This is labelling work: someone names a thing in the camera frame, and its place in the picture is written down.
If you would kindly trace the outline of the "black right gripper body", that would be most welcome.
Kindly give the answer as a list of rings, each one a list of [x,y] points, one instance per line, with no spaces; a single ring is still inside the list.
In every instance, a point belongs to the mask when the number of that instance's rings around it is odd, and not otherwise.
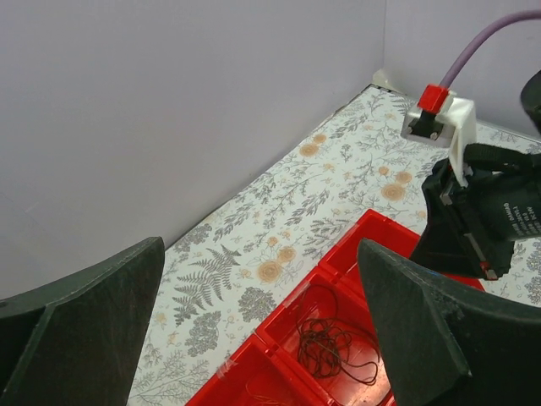
[[[451,165],[441,160],[425,179],[422,191],[426,205],[438,202],[453,206],[468,232],[486,277],[498,279],[511,268],[518,240],[540,235],[540,163],[525,170],[504,172],[476,169],[463,188]]]

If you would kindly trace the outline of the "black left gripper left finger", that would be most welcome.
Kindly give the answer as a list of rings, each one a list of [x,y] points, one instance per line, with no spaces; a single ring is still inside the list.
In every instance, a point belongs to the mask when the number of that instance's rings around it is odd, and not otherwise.
[[[124,405],[164,269],[150,237],[1,301],[3,405]]]

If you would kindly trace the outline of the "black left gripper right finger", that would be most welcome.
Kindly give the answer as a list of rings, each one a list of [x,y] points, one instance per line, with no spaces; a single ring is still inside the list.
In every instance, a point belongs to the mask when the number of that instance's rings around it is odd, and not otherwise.
[[[540,309],[363,239],[358,268],[399,405],[538,405]]]

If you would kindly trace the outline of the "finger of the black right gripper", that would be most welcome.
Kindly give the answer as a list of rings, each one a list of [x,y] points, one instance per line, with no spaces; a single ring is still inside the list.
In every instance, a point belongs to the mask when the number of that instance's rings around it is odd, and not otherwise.
[[[468,228],[453,206],[428,202],[427,212],[427,225],[409,259],[439,273],[486,277],[481,259],[465,236]]]

